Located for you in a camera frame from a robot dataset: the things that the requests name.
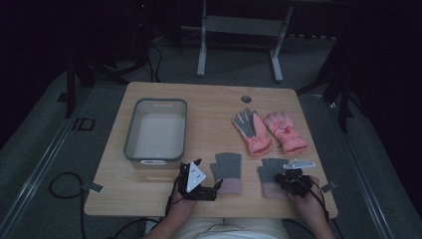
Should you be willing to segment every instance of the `pink ski glove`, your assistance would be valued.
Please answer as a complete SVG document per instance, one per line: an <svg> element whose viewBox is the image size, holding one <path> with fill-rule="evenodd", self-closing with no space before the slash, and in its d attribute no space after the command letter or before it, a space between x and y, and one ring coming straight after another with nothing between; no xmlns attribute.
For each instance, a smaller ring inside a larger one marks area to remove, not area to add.
<svg viewBox="0 0 422 239"><path fill-rule="evenodd" d="M257 112L246 108L237 113L233 124L245 140L251 156L264 155L273 147L273 141L267 137L267 129Z"/></svg>
<svg viewBox="0 0 422 239"><path fill-rule="evenodd" d="M288 113L271 113L264 119L264 124L282 144L283 153L296 154L307 149L307 143L295 131Z"/></svg>

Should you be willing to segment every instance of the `gray glove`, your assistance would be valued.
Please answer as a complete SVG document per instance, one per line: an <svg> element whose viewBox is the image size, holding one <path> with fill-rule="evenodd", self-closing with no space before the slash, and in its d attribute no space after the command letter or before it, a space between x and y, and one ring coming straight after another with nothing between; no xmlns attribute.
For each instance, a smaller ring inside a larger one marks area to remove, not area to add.
<svg viewBox="0 0 422 239"><path fill-rule="evenodd" d="M248 146L251 156L266 154L273 147L273 141L267 137L267 128L256 111L249 108L237 113L233 124Z"/></svg>
<svg viewBox="0 0 422 239"><path fill-rule="evenodd" d="M223 179L217 193L220 195L242 193L241 160L242 155L234 152L222 152L215 154L216 163L211 163L211 171L216 182Z"/></svg>
<svg viewBox="0 0 422 239"><path fill-rule="evenodd" d="M288 199L288 193L276 181L277 173L284 173L284 165L288 164L287 159L263 158L263 166L258 167L258 174L263 186L263 194L266 198Z"/></svg>

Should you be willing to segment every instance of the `gray knit glove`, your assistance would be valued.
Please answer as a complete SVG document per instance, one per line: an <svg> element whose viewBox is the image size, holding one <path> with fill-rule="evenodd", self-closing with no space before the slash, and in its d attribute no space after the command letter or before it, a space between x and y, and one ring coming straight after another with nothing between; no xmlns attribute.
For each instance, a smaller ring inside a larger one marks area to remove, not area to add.
<svg viewBox="0 0 422 239"><path fill-rule="evenodd" d="M215 154L216 163L211 163L211 171L216 182L223 179L220 189L217 193L224 194L241 194L241 160L242 155L234 152L222 152Z"/></svg>
<svg viewBox="0 0 422 239"><path fill-rule="evenodd" d="M258 174L263 186L263 194L266 198L288 199L288 193L276 181L277 173L284 173L284 165L288 164L287 159L263 158L263 166L258 167Z"/></svg>

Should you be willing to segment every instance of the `wooden table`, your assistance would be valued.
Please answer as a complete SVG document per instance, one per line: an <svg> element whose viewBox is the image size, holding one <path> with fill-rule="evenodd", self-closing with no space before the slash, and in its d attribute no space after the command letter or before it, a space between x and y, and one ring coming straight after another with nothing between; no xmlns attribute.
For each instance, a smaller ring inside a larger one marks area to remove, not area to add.
<svg viewBox="0 0 422 239"><path fill-rule="evenodd" d="M252 101L245 104L243 96ZM199 168L207 175L203 186L214 186L209 164L219 152L242 154L243 193L239 196L218 196L216 201L199 201L194 217L273 217L296 218L298 212L289 200L267 199L262 194L257 167L262 158L295 157L313 161L316 167L304 169L314 175L320 185L327 183L311 133L293 90L182 85L163 83L131 83L128 85L112 127L95 183L104 187L102 193L91 192L85 212L98 216L163 216L173 180L179 169L135 169L124 157L123 147L135 103L142 98L183 99L187 102L187 128L183 162L202 158ZM258 111L261 118L275 111L287 111L295 122L295 129L308 143L308 148L296 156L281 153L279 143L264 156L252 157L245 142L232 124L232 118L244 108ZM330 217L337 209L330 192L325 194Z"/></svg>

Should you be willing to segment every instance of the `metal frame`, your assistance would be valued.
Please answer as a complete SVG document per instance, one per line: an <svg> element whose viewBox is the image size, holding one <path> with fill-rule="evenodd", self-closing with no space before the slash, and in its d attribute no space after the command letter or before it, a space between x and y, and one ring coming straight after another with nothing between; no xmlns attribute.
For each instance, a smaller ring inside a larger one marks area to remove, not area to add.
<svg viewBox="0 0 422 239"><path fill-rule="evenodd" d="M198 60L198 77L205 76L207 32L224 32L277 37L278 42L277 45L270 51L270 58L273 65L275 80L277 82L281 82L283 80L279 54L292 17L294 10L293 6L288 8L284 21L277 21L207 15L207 0L203 0L202 4L201 49L199 51Z"/></svg>

